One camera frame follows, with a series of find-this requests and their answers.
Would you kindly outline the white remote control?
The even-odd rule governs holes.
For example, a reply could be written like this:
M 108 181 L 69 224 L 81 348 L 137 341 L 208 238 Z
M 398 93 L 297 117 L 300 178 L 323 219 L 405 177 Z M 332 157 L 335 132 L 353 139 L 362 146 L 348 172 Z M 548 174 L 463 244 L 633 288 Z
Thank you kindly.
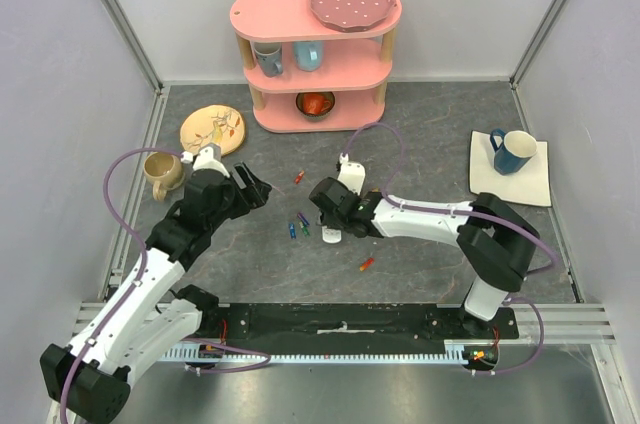
M 337 244 L 342 240 L 342 233 L 338 229 L 332 229 L 328 226 L 322 227 L 322 240 L 327 244 Z

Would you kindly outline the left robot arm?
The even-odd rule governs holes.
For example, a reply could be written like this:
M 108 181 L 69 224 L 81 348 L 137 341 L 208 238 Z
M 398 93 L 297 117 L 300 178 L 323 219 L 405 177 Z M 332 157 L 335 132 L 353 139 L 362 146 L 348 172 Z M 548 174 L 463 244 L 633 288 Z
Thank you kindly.
M 245 164 L 232 171 L 213 160 L 194 166 L 181 200 L 154 226 L 140 258 L 115 294 L 66 346 L 49 345 L 40 358 L 46 389 L 68 413 L 110 423 L 136 382 L 171 347 L 219 326 L 215 296 L 196 287 L 181 292 L 164 312 L 158 301 L 209 248 L 227 220 L 264 206 L 272 190 Z

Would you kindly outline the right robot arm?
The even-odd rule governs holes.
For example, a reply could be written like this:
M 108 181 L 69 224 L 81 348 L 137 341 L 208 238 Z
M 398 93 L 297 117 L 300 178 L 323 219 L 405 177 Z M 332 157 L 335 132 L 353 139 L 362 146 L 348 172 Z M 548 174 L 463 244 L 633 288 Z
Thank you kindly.
M 357 238 L 410 237 L 461 250 L 476 277 L 450 325 L 473 338 L 493 334 L 494 318 L 508 295 L 520 291 L 539 238 L 535 228 L 490 193 L 471 202 L 429 204 L 380 191 L 361 196 L 328 177 L 309 199 L 323 225 Z

